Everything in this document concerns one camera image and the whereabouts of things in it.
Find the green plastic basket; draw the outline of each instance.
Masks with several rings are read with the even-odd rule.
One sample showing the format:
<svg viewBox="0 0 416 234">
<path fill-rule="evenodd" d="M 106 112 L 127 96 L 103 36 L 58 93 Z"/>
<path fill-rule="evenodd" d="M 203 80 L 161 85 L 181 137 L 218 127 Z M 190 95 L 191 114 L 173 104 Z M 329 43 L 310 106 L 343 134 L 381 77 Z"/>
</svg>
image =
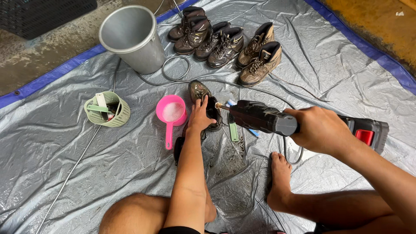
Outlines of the green plastic basket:
<svg viewBox="0 0 416 234">
<path fill-rule="evenodd" d="M 84 105 L 84 110 L 85 110 L 85 113 L 87 114 L 88 119 L 95 124 L 103 125 L 106 127 L 119 127 L 125 124 L 130 118 L 129 105 L 123 99 L 121 99 L 117 94 L 113 92 L 105 91 L 105 92 L 102 92 L 102 94 L 104 95 L 104 99 L 106 103 L 112 103 L 112 102 L 119 103 L 119 106 L 117 107 L 116 115 L 110 121 L 105 121 L 101 116 L 101 112 L 87 110 L 87 105 L 98 105 L 97 98 L 94 96 L 93 98 L 88 100 Z"/>
</svg>

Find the metal bucket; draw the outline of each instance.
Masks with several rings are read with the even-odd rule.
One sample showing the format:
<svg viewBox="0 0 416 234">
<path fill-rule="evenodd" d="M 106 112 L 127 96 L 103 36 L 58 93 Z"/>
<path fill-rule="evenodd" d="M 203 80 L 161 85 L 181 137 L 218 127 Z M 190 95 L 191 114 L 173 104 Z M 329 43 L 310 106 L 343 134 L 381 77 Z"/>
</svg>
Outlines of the metal bucket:
<svg viewBox="0 0 416 234">
<path fill-rule="evenodd" d="M 107 16 L 98 38 L 137 72 L 149 74 L 162 67 L 165 51 L 156 32 L 156 18 L 144 6 L 128 5 Z"/>
</svg>

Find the pink water dipper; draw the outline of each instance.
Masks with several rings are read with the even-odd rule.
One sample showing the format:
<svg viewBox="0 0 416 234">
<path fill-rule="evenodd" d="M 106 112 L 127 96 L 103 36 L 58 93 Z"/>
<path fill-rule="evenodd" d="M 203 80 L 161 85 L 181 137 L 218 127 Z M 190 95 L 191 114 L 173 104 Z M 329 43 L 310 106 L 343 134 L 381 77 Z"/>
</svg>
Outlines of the pink water dipper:
<svg viewBox="0 0 416 234">
<path fill-rule="evenodd" d="M 172 133 L 174 126 L 181 126 L 185 123 L 187 116 L 185 102 L 180 96 L 164 96 L 156 106 L 156 115 L 166 123 L 166 149 L 172 149 Z"/>
</svg>

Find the soapy water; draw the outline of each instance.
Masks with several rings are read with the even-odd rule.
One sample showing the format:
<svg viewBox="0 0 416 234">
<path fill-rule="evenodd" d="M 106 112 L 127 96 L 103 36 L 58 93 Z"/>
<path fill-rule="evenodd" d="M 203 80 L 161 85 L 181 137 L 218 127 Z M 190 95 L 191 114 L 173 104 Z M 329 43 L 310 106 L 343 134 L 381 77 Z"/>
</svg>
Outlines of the soapy water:
<svg viewBox="0 0 416 234">
<path fill-rule="evenodd" d="M 163 109 L 162 116 L 167 122 L 178 120 L 183 114 L 183 105 L 179 102 L 171 102 Z"/>
</svg>

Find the tarp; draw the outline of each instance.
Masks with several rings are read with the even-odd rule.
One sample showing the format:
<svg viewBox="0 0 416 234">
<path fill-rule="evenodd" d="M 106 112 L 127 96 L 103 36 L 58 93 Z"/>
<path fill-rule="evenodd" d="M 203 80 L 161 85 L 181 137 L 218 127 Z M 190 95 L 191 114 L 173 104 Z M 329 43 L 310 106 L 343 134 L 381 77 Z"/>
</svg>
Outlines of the tarp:
<svg viewBox="0 0 416 234">
<path fill-rule="evenodd" d="M 243 27 L 246 43 L 260 25 L 272 21 L 275 38 L 283 48 L 282 61 L 273 73 L 330 102 L 318 101 L 277 78 L 267 77 L 256 87 L 279 94 L 298 108 L 318 105 L 338 114 L 389 123 L 382 156 L 416 174 L 416 97 L 309 4 L 303 0 L 201 0 L 195 5 L 205 9 L 213 24 L 227 20 L 233 27 Z M 164 22 L 179 20 L 174 16 Z M 169 29 L 158 27 L 167 57 L 175 55 L 166 37 Z M 279 109 L 287 107 L 257 91 L 203 81 L 216 78 L 235 82 L 239 70 L 233 62 L 213 69 L 192 56 L 188 58 L 191 69 L 184 79 L 199 79 L 221 101 L 245 99 Z M 36 232 L 98 128 L 87 119 L 84 103 L 95 93 L 112 89 L 117 61 L 118 57 L 109 52 L 99 54 L 36 93 L 0 109 L 0 233 Z M 185 70 L 183 60 L 166 66 L 172 77 Z M 144 77 L 152 82 L 166 81 L 161 71 Z M 100 129 L 41 233 L 97 233 L 105 211 L 121 198 L 135 192 L 170 196 L 176 167 L 172 151 L 164 148 L 165 124 L 158 120 L 155 108 L 163 96 L 177 94 L 190 112 L 186 84 L 150 86 L 122 61 L 115 92 L 131 107 L 130 120 L 122 127 Z M 174 127 L 174 138 L 181 135 L 182 128 Z M 207 132 L 202 143 L 207 185 L 218 209 L 217 219 L 206 229 L 229 233 L 285 230 L 291 234 L 313 230 L 314 223 L 273 212 L 265 202 L 269 155 L 283 151 L 282 138 L 266 133 L 256 138 L 240 127 L 238 131 L 237 143 L 229 140 L 226 126 Z M 298 149 L 289 140 L 291 160 Z M 291 187 L 303 194 L 371 189 L 346 165 L 310 151 L 294 166 Z"/>
</svg>

